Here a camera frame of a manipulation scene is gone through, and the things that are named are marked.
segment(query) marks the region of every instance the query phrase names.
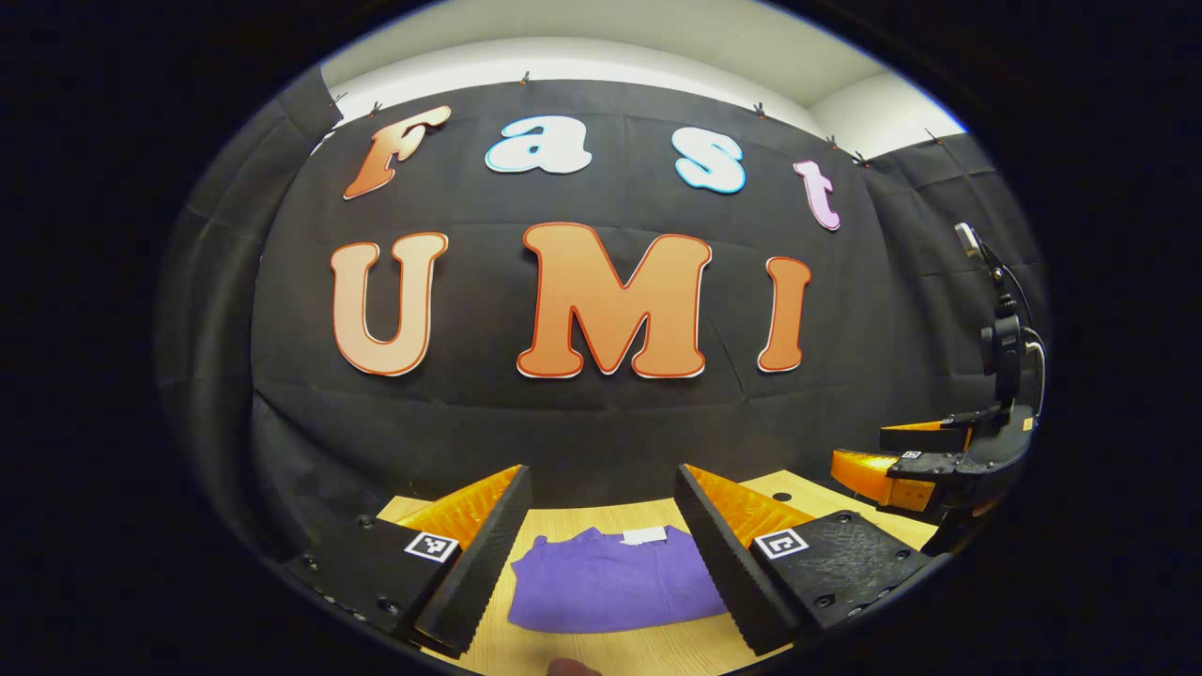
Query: white wall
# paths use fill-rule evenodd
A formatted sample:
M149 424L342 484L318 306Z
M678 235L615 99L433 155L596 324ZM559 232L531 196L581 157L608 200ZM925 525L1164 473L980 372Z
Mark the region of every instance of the white wall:
M440 49L383 66L331 88L345 124L381 107L465 87L530 79L601 79L649 84L718 99L750 109L762 102L768 117L825 136L819 123L792 100L726 71L645 47L576 37L519 37Z
M840 148L875 158L929 141L964 132L964 128L935 101L893 73L879 75L844 88L809 107L827 135Z

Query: white letter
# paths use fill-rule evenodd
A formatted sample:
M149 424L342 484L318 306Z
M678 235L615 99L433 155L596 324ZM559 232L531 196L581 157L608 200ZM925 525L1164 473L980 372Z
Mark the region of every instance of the white letter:
M672 146L686 159L677 160L677 173L694 188L738 192L746 174L738 160L743 149L730 136L685 126L672 135Z
M542 134L529 134L542 128ZM484 164L493 171L517 173L541 167L547 173L572 173L593 161L593 153L584 152L584 123L561 115L525 118L501 130L505 141L498 142L484 154Z

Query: clothing tag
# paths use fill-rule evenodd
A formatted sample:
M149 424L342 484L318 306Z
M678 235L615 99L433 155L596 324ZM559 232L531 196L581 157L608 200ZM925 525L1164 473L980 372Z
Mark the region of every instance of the clothing tag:
M668 533L667 530L664 529L662 526L621 532L623 545L642 545L643 542L656 542L659 540L667 540L667 539L668 539Z

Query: letter m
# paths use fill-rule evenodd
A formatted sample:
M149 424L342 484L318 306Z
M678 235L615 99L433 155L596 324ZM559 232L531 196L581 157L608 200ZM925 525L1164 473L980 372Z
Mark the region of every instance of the letter m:
M697 350L701 273L709 244L684 235L651 242L623 284L596 231L575 223L543 223L523 242L538 255L534 342L518 356L530 378L571 378L584 368L572 349L572 318L606 375L618 370L647 321L643 349L631 360L643 378L692 378L706 368Z

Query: cable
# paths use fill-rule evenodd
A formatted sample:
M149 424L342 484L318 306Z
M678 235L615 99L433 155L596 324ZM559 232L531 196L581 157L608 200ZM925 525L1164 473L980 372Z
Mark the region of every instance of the cable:
M1022 328L1023 328L1023 333L1030 334L1031 338L1035 338L1036 343L1039 343L1040 345L1043 345L1045 350L1047 349L1048 344L1043 342L1043 337L1040 336L1040 333L1037 331L1035 331L1030 326L1024 326Z
M1048 379L1048 361L1047 355L1043 352L1043 345L1040 343L1028 343L1027 351L1040 354L1040 404L1035 409L1035 420L1037 422L1040 415L1043 413L1043 386L1047 384Z
M1011 281L1014 283L1014 287L1018 289L1018 297L1023 301L1023 310L1027 312L1027 324L1035 324L1035 315L1031 314L1031 304L1027 301L1027 292L1023 291L1023 284L1018 281L1018 275L1014 274L1013 271L1010 269L1010 267L1002 263L1001 259L998 257L998 254L994 254L993 249L987 247L984 242L977 239L977 244L981 247L981 251L984 254L984 256L982 257L984 259L984 263L987 266L989 267L995 266L998 267L998 269L1010 275Z
M1027 293L1023 292L1023 285L1018 283L1018 277L1010 271L1006 266L999 266L1002 272L1010 275L1010 279L1014 281L1014 287L1018 289L1018 297L1023 300L1023 309L1027 310L1027 324L1035 324L1035 315L1031 314L1031 304L1027 302Z

